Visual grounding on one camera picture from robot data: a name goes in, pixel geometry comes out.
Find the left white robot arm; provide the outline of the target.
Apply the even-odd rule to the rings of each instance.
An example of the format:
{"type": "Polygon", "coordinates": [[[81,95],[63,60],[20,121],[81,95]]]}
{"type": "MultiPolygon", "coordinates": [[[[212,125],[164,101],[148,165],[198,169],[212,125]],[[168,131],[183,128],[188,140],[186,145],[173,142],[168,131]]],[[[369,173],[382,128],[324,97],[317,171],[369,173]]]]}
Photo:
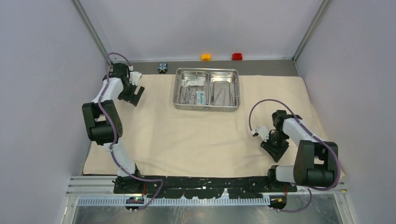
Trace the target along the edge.
{"type": "Polygon", "coordinates": [[[126,187],[132,193],[142,190],[143,180],[136,163],[127,155],[121,141],[123,126],[115,101],[121,100],[137,106],[145,90],[138,86],[141,78],[142,74],[134,71],[131,65],[114,63],[105,74],[97,96],[82,105],[89,140],[102,146],[117,168],[115,186],[126,187]]]}

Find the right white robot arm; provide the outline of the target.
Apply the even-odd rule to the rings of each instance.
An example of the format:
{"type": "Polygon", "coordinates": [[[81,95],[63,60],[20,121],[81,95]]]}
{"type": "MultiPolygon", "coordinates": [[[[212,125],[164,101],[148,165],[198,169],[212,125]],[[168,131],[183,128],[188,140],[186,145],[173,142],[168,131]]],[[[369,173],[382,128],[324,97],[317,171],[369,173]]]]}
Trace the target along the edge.
{"type": "Polygon", "coordinates": [[[267,187],[279,191],[285,183],[294,183],[311,188],[330,188],[338,181],[338,146],[324,141],[312,133],[298,115],[277,110],[272,114],[274,129],[262,126],[254,130],[261,137],[261,147],[279,162],[289,148],[291,140],[297,146],[294,165],[273,165],[268,170],[267,187]]]}

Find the beige cloth wrap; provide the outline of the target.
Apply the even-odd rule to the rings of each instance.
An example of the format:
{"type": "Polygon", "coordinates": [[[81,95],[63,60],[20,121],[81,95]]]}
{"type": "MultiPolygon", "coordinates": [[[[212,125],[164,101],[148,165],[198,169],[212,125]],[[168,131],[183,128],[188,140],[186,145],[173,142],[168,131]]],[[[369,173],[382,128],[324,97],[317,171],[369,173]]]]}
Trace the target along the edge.
{"type": "Polygon", "coordinates": [[[174,75],[144,75],[137,106],[115,103],[122,143],[143,175],[264,176],[274,161],[250,128],[272,128],[272,113],[286,107],[328,138],[300,77],[240,76],[241,104],[234,112],[176,109],[174,81],[174,75]]]}

